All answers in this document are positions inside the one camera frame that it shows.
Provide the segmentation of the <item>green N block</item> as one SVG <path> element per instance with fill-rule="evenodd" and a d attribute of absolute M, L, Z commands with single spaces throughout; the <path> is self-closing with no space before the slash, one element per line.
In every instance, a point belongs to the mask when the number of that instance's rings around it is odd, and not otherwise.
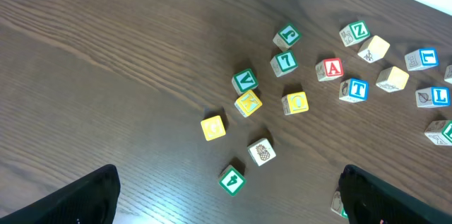
<path fill-rule="evenodd" d="M 342 218 L 348 219 L 348 216 L 347 216 L 344 206 L 343 206 L 340 192 L 338 190 L 336 190 L 334 192 L 332 202 L 331 202 L 331 210 L 332 210 L 332 212 L 338 214 Z"/>

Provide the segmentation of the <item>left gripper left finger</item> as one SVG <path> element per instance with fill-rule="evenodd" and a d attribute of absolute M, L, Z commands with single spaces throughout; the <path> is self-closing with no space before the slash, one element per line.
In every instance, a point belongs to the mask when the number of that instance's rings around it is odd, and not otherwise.
<path fill-rule="evenodd" d="M 108 164 L 1 218 L 1 224 L 112 224 L 121 183 Z"/>

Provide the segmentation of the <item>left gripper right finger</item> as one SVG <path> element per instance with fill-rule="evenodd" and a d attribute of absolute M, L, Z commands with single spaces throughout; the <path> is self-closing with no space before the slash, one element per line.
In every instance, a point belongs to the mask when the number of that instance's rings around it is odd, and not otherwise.
<path fill-rule="evenodd" d="M 338 180 L 350 223 L 451 224 L 451 215 L 434 208 L 356 165 L 346 165 Z"/>

